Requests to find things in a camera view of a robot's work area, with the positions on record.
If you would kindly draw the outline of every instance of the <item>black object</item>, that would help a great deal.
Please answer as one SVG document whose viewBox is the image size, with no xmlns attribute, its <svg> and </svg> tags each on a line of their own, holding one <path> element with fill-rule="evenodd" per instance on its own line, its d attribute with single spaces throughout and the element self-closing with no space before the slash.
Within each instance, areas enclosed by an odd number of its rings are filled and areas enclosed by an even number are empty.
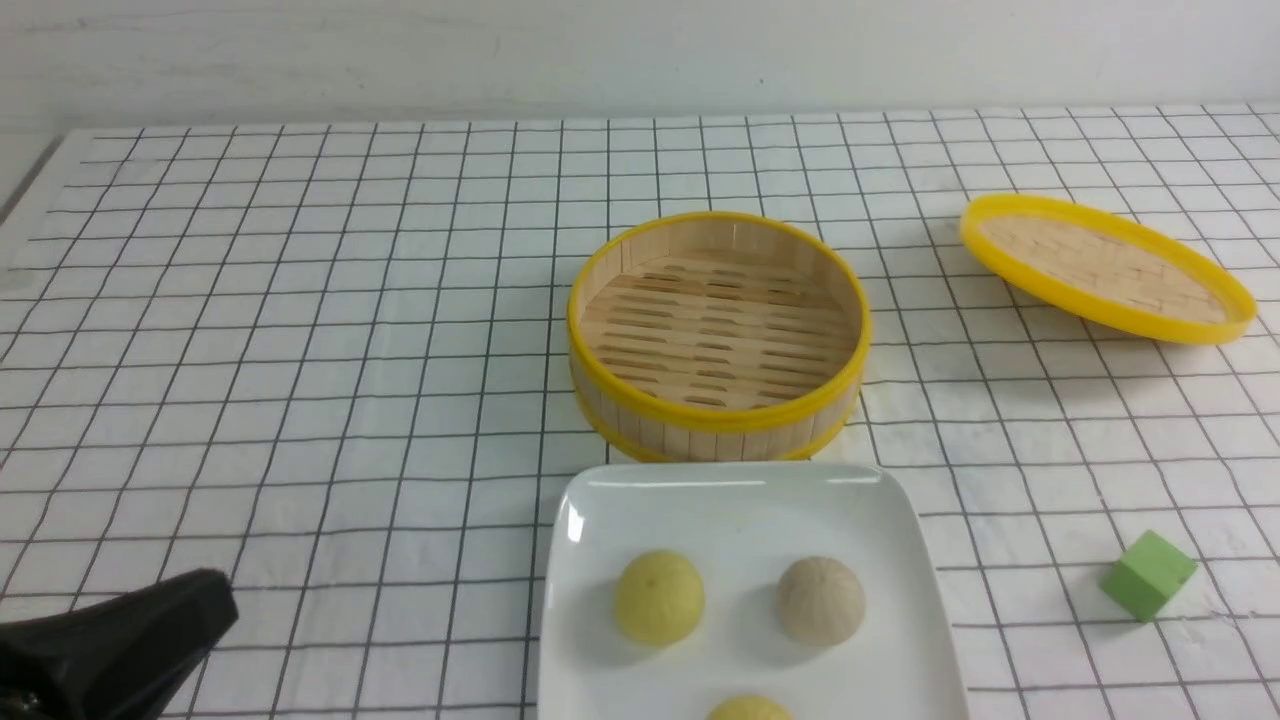
<svg viewBox="0 0 1280 720">
<path fill-rule="evenodd" d="M 0 720 L 155 720 L 238 618 L 227 575 L 192 570 L 0 624 Z"/>
</svg>

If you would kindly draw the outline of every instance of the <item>table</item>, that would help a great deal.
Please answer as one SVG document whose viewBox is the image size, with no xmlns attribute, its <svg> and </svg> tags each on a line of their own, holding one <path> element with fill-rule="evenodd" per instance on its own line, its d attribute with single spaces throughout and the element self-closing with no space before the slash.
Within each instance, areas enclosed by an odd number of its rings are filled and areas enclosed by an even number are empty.
<svg viewBox="0 0 1280 720">
<path fill-rule="evenodd" d="M 1263 719 L 1280 697 L 1280 104 L 73 133 L 0 293 L 0 620 L 195 566 L 242 619 L 182 717 L 532 717 L 550 523 L 626 461 L 564 306 L 658 215 L 763 213 L 863 279 L 822 460 L 920 515 L 975 719 Z M 1009 288 L 968 200 L 1071 199 L 1222 265 L 1248 334 L 1175 347 Z M 1155 529 L 1202 570 L 1139 626 Z"/>
</svg>

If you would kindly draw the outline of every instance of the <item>square plate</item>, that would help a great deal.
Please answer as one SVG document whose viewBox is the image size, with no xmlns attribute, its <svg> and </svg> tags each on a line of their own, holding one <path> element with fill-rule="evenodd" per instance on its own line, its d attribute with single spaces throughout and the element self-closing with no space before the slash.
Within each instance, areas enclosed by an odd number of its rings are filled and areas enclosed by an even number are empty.
<svg viewBox="0 0 1280 720">
<path fill-rule="evenodd" d="M 650 650 L 613 623 L 635 556 L 698 566 L 707 609 L 684 641 Z M 867 618 L 827 651 L 788 639 L 773 612 L 787 566 L 826 555 L 858 574 Z M 539 716 L 696 719 L 762 694 L 796 720 L 965 720 L 951 625 L 902 488 L 883 470 L 817 462 L 616 465 L 570 483 L 547 573 Z"/>
</svg>

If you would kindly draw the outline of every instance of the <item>green foam block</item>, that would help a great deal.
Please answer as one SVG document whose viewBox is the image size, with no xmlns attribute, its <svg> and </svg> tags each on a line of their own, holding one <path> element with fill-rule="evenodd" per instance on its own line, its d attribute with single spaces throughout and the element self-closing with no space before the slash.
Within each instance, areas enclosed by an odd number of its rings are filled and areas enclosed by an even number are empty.
<svg viewBox="0 0 1280 720">
<path fill-rule="evenodd" d="M 1147 530 L 1111 566 L 1100 587 L 1135 619 L 1149 623 L 1194 573 L 1194 560 Z"/>
</svg>

